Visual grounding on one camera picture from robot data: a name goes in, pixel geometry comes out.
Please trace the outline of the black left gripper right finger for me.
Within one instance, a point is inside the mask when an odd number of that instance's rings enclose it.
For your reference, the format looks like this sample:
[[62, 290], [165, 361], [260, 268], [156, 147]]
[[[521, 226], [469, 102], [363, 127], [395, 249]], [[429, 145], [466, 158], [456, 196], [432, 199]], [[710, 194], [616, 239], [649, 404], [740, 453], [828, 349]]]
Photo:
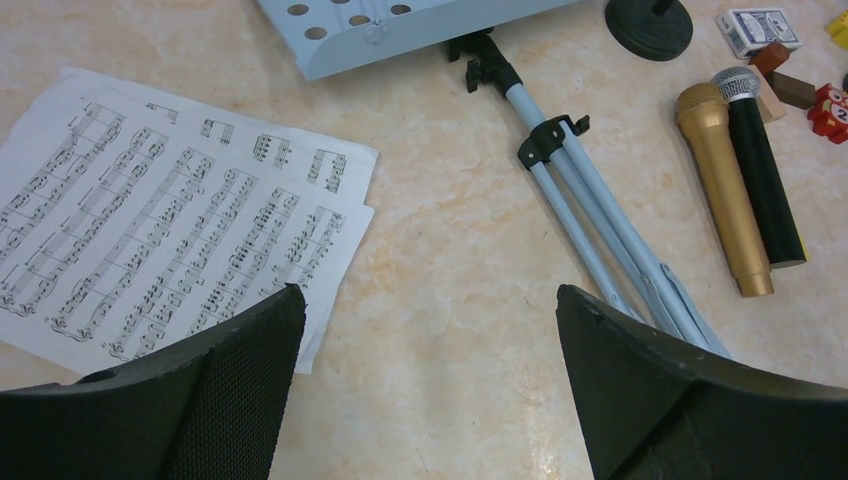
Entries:
[[847, 392], [759, 370], [574, 285], [556, 317], [597, 479], [843, 479]]

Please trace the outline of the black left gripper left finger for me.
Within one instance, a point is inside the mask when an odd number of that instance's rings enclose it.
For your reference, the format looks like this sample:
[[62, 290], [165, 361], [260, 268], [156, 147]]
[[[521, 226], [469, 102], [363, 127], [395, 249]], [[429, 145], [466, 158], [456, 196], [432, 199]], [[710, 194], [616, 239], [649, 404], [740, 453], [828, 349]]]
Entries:
[[1, 394], [5, 479], [265, 479], [305, 330], [288, 284], [139, 359]]

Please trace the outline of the sheet music page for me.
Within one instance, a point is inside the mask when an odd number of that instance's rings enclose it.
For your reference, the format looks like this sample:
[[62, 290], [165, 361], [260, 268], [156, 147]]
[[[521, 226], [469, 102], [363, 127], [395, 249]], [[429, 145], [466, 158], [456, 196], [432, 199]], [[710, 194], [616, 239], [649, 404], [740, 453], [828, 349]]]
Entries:
[[43, 98], [1, 149], [1, 339], [85, 375], [297, 285], [307, 374], [373, 215], [118, 93]]
[[59, 78], [107, 86], [172, 123], [234, 153], [357, 203], [366, 200], [379, 152], [366, 145], [266, 122], [140, 83], [91, 70], [62, 67]]

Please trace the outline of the silver black microphone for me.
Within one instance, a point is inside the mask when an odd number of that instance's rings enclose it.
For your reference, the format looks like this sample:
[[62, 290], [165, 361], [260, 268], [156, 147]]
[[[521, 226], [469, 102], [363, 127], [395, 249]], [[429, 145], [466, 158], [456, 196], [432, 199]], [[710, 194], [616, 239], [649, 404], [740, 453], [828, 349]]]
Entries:
[[749, 201], [773, 268], [804, 264], [796, 225], [759, 113], [760, 81], [747, 67], [716, 73], [715, 85], [729, 107], [729, 132]]

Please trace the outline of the gold microphone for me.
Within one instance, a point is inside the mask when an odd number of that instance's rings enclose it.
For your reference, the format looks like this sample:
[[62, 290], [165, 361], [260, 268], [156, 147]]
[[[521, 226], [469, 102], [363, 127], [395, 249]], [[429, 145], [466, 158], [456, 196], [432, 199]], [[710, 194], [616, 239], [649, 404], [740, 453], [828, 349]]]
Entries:
[[770, 263], [730, 137], [729, 106], [718, 87], [697, 83], [683, 90], [676, 123], [692, 152], [740, 295], [773, 294]]

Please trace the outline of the black stand for silver microphone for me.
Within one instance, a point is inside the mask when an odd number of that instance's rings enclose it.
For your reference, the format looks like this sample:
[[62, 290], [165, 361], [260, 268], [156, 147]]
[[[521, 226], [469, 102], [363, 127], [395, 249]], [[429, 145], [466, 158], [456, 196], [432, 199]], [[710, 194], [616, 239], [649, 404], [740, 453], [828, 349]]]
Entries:
[[610, 0], [604, 16], [618, 43], [646, 60], [676, 59], [693, 39], [691, 16], [677, 0]]

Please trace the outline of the light blue music stand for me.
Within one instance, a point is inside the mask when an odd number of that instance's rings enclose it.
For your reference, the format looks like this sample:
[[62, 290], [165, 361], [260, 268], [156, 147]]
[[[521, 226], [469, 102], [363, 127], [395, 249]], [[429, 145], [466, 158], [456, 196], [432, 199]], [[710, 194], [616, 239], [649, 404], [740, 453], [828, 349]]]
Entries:
[[518, 149], [603, 298], [633, 315], [594, 243], [585, 215], [662, 331], [711, 353], [727, 349], [671, 268], [647, 245], [580, 144], [587, 118], [547, 118], [501, 53], [496, 26], [556, 8], [553, 1], [264, 1], [301, 74], [318, 80], [436, 44], [450, 61], [468, 57], [466, 87], [491, 84], [528, 128]]

